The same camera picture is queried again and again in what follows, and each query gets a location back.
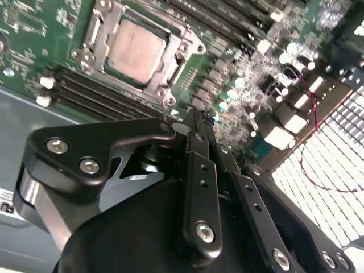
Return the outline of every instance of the silver metal plate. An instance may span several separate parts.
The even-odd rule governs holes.
[[[134,18],[148,28],[158,30],[158,33],[165,35],[168,42],[163,44],[160,37],[131,21],[122,20],[122,16]],[[74,49],[72,56],[80,63],[81,68],[91,75],[148,101],[162,101],[165,105],[174,105],[176,99],[171,94],[171,88],[186,67],[189,58],[192,55],[203,55],[206,46],[188,26],[179,22],[173,22],[171,25],[178,25],[178,35],[118,1],[97,0],[84,47]],[[142,36],[148,36],[151,40],[144,40],[145,44],[141,44]],[[134,50],[129,52],[129,57],[133,60],[127,60],[127,63],[122,63],[122,60],[116,61],[119,55],[125,56],[132,46]],[[137,88],[105,73],[104,66],[107,60],[111,61],[107,63],[112,68],[146,83],[146,87]],[[145,61],[147,66],[142,68],[141,64]]]

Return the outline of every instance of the black metal bracket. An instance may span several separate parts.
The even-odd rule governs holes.
[[[216,166],[209,159],[209,142],[202,114],[187,135],[182,236],[177,250],[195,266],[211,264],[222,251],[221,220],[218,202]]]
[[[286,249],[253,180],[240,174],[229,149],[216,144],[213,151],[225,183],[230,184],[230,196],[238,200],[245,213],[265,267],[273,272],[303,272]]]
[[[155,258],[138,267],[145,270],[152,266],[151,272],[174,272],[175,268],[190,272],[191,265],[206,267],[207,272],[222,272],[224,268],[240,272],[236,271],[243,267],[236,254],[240,251],[253,255],[253,272],[355,272],[345,253],[261,169],[248,165],[241,172],[231,151],[216,144],[212,125],[202,113],[192,110],[184,125],[189,133],[178,137],[159,119],[40,129],[28,137],[14,206],[65,249],[60,272],[69,259],[79,255],[84,260],[83,270],[75,266],[72,272],[90,272],[97,261],[90,262],[89,257],[102,255],[97,249],[110,246],[117,238],[119,244],[110,247],[110,255],[97,264],[102,270],[105,264],[113,268],[110,259],[115,261],[113,257],[120,249],[140,243],[140,237],[158,249],[153,253]],[[175,151],[165,159],[181,162],[171,164],[168,175],[173,179],[100,213],[98,198],[110,178],[113,151],[127,151],[128,161],[133,151],[146,145]],[[222,201],[219,191],[225,189],[229,198]],[[105,234],[101,232],[104,229],[112,231]],[[241,236],[243,232],[250,238]],[[170,249],[178,256],[171,255]],[[139,251],[150,256],[153,249]],[[140,262],[139,253],[130,255],[132,260],[126,256],[115,268]]]
[[[355,272],[346,254],[337,247],[264,173],[248,164],[242,173],[252,179],[280,236],[305,272]]]
[[[38,181],[74,196],[78,202],[92,200],[100,194],[109,178],[112,153],[116,147],[134,146],[136,149],[148,144],[163,144],[175,136],[171,126],[156,118],[44,128],[29,135],[23,168]],[[49,148],[53,140],[62,143],[54,143],[54,148]],[[65,146],[66,152],[57,150]],[[87,173],[80,164],[88,159],[91,161],[90,166],[85,166],[90,168]]]

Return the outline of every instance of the mounting hole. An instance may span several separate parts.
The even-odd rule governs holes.
[[[200,181],[200,184],[201,184],[201,186],[202,186],[203,188],[205,188],[205,189],[208,189],[208,188],[209,188],[209,186],[208,186],[208,184],[206,183],[206,181],[205,181],[205,180],[201,180],[201,181]]]
[[[245,185],[245,188],[246,188],[248,191],[250,191],[250,192],[252,192],[252,191],[253,191],[253,189],[252,189],[252,188],[250,188],[248,185]]]
[[[6,36],[0,32],[0,54],[6,53],[9,49],[9,41]]]
[[[203,170],[203,171],[205,171],[205,172],[207,172],[209,169],[207,169],[207,167],[205,166],[205,165],[201,165],[200,166],[200,168],[201,168],[201,170]]]
[[[259,212],[262,211],[262,208],[257,203],[254,203],[254,208]]]

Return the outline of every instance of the cpu socket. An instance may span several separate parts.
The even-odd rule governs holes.
[[[161,26],[147,13],[97,0],[83,48],[71,54],[91,75],[149,101],[174,105],[171,88],[189,58],[203,55],[206,47],[188,26],[153,14],[165,22]]]

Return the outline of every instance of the sticker label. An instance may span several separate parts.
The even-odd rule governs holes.
[[[1,188],[0,188],[0,215],[5,215],[15,219],[24,220],[14,209],[13,192]]]
[[[144,180],[145,178],[147,178],[147,175],[133,175],[130,180]]]

